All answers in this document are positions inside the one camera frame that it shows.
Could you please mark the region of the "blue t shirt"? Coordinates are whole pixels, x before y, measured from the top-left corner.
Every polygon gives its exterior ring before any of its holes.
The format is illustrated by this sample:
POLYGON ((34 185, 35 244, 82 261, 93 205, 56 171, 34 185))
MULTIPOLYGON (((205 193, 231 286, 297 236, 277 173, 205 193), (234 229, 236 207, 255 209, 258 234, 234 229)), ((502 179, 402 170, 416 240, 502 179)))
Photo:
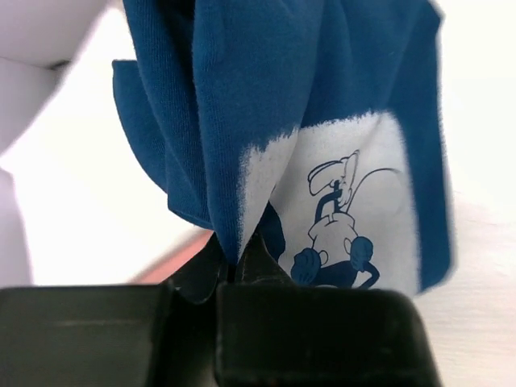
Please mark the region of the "blue t shirt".
POLYGON ((230 264, 415 295, 452 266, 428 1, 126 1, 131 150, 230 264))

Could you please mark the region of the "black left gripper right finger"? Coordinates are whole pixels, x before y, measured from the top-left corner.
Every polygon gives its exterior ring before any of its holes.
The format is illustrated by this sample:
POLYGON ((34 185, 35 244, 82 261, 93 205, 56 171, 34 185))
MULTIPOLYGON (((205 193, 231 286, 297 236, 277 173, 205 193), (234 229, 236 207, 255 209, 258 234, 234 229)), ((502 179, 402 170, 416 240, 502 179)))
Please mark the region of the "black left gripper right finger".
POLYGON ((216 295, 221 386, 439 386, 413 302, 295 285, 254 235, 216 295))

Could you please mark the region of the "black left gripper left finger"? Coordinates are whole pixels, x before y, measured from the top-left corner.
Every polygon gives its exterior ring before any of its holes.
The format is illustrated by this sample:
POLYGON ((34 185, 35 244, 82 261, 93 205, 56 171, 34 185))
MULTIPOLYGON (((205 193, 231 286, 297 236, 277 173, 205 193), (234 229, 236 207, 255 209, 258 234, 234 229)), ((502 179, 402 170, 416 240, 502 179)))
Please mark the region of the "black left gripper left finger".
POLYGON ((4 386, 213 386, 218 240, 156 285, 5 288, 4 386))

